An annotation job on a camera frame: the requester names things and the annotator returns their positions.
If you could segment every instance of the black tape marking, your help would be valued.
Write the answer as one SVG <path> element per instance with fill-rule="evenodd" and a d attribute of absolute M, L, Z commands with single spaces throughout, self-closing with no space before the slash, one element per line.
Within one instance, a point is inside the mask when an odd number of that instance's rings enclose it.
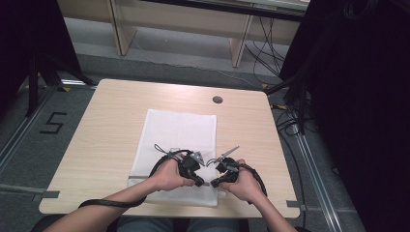
<path fill-rule="evenodd" d="M 63 123 L 53 123 L 51 122 L 52 117 L 54 117 L 54 115 L 67 115 L 67 113 L 64 112 L 52 112 L 51 116 L 48 118 L 47 122 L 45 123 L 46 125 L 57 125 L 58 128 L 55 131 L 49 131 L 49 130 L 40 130 L 40 133 L 46 133 L 46 134 L 56 134 L 58 133 L 58 131 L 60 131 L 60 129 L 63 127 Z"/>

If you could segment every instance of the light wood tabletop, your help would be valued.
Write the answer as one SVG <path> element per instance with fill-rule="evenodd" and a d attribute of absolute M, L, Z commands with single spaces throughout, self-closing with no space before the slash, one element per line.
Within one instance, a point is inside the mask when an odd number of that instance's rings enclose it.
<path fill-rule="evenodd" d="M 219 96 L 222 103 L 214 103 Z M 269 199 L 286 218 L 298 208 L 275 121 L 262 92 L 104 79 L 100 82 L 43 199 L 44 214 L 66 214 L 88 199 L 104 198 L 127 187 L 139 138 L 150 108 L 217 115 L 217 157 L 236 145 L 231 158 L 244 159 L 261 176 Z M 231 193 L 217 207 L 144 203 L 125 215 L 189 218 L 260 218 L 253 205 Z"/>

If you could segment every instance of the forearm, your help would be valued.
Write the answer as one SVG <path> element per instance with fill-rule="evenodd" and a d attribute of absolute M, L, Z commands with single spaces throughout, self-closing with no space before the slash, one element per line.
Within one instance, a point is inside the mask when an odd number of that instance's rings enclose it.
<path fill-rule="evenodd" d="M 258 196 L 252 203 L 258 209 L 262 217 L 265 218 L 270 231 L 296 232 L 296 229 L 280 214 L 277 208 L 275 208 L 266 196 Z"/>
<path fill-rule="evenodd" d="M 133 202 L 156 191 L 155 181 L 148 179 L 140 184 L 107 196 L 106 200 Z M 90 205 L 79 208 L 52 224 L 45 231 L 103 231 L 127 209 Z"/>

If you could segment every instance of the white object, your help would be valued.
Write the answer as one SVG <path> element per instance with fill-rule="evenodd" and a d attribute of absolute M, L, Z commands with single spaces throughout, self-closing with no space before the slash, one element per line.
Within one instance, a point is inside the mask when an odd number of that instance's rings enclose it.
<path fill-rule="evenodd" d="M 216 133 L 216 115 L 149 109 L 130 173 L 132 178 L 129 179 L 128 185 L 135 185 L 143 181 L 144 177 L 148 177 L 154 165 L 165 155 L 155 149 L 155 144 L 166 152 L 175 148 L 199 151 L 206 162 L 216 157 Z M 211 165 L 201 166 L 195 173 L 205 182 L 217 178 L 217 171 Z M 181 187 L 172 191 L 154 192 L 148 195 L 146 202 L 217 206 L 218 192 L 211 186 Z"/>

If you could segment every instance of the pants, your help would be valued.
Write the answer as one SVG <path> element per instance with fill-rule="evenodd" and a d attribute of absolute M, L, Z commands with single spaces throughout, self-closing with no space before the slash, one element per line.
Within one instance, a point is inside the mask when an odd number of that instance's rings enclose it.
<path fill-rule="evenodd" d="M 118 232 L 173 232 L 173 220 L 167 217 L 121 217 Z M 239 220 L 198 218 L 191 219 L 187 232 L 238 232 Z"/>

